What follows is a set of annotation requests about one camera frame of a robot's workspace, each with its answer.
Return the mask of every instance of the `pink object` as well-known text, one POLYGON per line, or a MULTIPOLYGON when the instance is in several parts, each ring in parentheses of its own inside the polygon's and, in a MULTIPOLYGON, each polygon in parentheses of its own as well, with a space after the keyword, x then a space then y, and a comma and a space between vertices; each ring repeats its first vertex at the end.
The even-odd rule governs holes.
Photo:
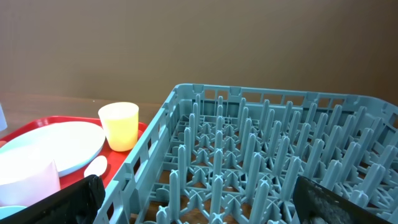
POLYGON ((30 206, 60 190, 47 150, 25 146, 0 153, 0 207, 30 206))

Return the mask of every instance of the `blue dish rack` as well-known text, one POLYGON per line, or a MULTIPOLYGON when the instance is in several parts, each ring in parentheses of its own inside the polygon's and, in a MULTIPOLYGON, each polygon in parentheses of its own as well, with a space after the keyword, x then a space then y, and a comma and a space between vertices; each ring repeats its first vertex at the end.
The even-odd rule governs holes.
POLYGON ((397 114, 368 96, 177 85, 109 183, 95 223, 184 223, 193 210, 208 223, 298 223, 298 175, 398 223, 397 114), (152 202, 163 206, 144 221, 152 202))

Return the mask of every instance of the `yellow cup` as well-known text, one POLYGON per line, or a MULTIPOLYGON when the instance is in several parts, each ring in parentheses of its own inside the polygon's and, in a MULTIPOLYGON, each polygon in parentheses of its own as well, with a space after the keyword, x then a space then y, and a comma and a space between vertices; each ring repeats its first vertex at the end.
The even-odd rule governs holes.
POLYGON ((123 152, 136 145, 138 111, 137 105, 128 102, 111 103, 99 109, 98 115, 111 149, 123 152))

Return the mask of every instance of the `white spoon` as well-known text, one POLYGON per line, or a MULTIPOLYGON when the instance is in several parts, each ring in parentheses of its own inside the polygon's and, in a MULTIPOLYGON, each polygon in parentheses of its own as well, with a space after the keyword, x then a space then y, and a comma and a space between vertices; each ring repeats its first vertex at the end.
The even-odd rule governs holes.
POLYGON ((106 160, 106 157, 98 156, 86 168, 85 177, 88 177, 91 174, 101 176, 105 173, 107 166, 108 162, 106 160))

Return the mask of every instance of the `light blue bowl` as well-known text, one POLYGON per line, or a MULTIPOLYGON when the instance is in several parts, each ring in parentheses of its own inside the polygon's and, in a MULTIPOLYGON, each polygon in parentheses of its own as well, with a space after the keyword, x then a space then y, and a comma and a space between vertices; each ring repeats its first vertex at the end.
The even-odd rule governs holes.
POLYGON ((23 209, 25 209, 25 206, 5 206, 5 207, 0 207, 0 220, 3 218, 6 218, 10 215, 13 215, 23 209))

